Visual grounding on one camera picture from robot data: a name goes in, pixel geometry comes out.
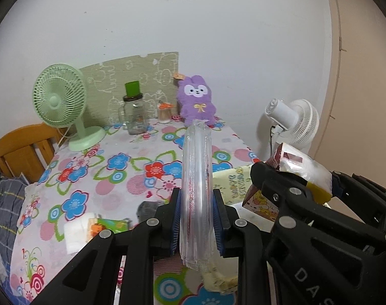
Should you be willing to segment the green orange tissue pack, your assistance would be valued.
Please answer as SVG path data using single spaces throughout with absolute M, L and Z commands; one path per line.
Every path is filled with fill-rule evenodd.
M 91 218 L 88 222 L 87 237 L 91 240 L 102 230 L 109 229 L 113 233 L 122 233 L 130 230 L 131 221 L 127 218 L 123 220 L 112 220 L 106 218 Z

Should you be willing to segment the green desk fan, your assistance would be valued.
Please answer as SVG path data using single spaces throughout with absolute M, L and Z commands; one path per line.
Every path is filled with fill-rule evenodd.
M 45 68 L 34 83 L 32 104 L 36 114 L 50 127 L 76 128 L 69 139 L 71 151 L 80 152 L 97 145 L 106 135 L 101 126 L 85 127 L 87 87 L 81 71 L 65 63 Z

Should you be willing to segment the beige door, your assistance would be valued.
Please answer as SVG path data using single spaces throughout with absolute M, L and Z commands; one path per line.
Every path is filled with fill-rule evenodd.
M 386 188 L 386 18 L 373 0 L 329 0 L 332 60 L 309 154 Z

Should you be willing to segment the green patterned cardboard panel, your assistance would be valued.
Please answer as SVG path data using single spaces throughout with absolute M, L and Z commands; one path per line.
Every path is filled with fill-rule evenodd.
M 137 81 L 148 118 L 157 116 L 156 106 L 166 102 L 177 105 L 177 52 L 157 52 L 104 61 L 81 68 L 87 85 L 87 106 L 82 115 L 84 125 L 101 127 L 120 121 L 125 85 Z

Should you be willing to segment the cotton swab jar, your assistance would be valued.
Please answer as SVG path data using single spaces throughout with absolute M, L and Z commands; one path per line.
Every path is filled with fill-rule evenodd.
M 160 101 L 157 105 L 157 119 L 159 123 L 166 124 L 171 121 L 171 110 L 174 106 L 171 103 Z

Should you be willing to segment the glass mason jar mug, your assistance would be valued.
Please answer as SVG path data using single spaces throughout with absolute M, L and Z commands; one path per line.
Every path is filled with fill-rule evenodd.
M 122 101 L 122 106 L 118 108 L 118 117 L 122 126 L 130 135 L 144 134 L 147 131 L 148 122 L 139 81 L 125 83 L 125 96 L 122 97 Z

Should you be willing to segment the yellow cartoon storage box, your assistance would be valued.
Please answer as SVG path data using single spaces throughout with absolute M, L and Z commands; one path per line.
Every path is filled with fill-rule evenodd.
M 259 191 L 246 204 L 242 203 L 252 184 L 250 169 L 250 166 L 242 166 L 213 172 L 213 186 L 220 190 L 223 202 L 237 210 L 240 218 L 269 232 L 278 215 L 278 209 L 273 203 Z M 223 258 L 215 249 L 202 277 L 207 291 L 233 293 L 238 289 L 238 259 Z

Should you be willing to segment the grey drawstring pouch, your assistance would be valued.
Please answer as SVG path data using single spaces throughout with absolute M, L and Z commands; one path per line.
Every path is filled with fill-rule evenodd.
M 158 201 L 143 201 L 137 208 L 137 218 L 139 222 L 146 221 L 150 218 L 154 218 L 158 207 L 165 203 L 161 200 Z

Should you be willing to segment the grey plaid blanket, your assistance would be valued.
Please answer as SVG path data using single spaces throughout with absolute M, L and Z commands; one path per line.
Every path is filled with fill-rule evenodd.
M 0 173 L 0 284 L 4 288 L 19 284 L 11 275 L 11 257 L 27 185 L 23 177 L 8 178 Z

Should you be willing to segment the purple bunny plush toy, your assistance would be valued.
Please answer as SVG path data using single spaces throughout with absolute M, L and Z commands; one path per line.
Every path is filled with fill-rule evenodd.
M 216 123 L 216 107 L 211 101 L 211 89 L 202 76 L 194 75 L 179 80 L 176 98 L 186 127 L 194 120 L 204 120 L 207 125 Z

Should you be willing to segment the white standing fan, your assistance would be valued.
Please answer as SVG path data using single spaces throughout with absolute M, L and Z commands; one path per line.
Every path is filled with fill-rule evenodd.
M 274 145 L 287 143 L 302 150 L 311 144 L 319 129 L 319 113 L 305 99 L 285 103 L 273 98 L 265 108 L 265 115 L 274 123 L 271 128 Z

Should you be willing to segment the clear plastic roll pack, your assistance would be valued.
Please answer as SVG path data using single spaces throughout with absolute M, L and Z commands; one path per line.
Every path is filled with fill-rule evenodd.
M 183 264 L 196 271 L 207 270 L 215 244 L 212 177 L 211 129 L 194 120 L 182 148 L 179 248 Z

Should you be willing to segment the white pad pack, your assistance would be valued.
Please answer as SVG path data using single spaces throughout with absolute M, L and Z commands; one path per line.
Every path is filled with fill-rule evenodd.
M 69 255 L 79 252 L 87 244 L 89 220 L 94 218 L 94 214 L 87 213 L 64 225 L 65 245 Z

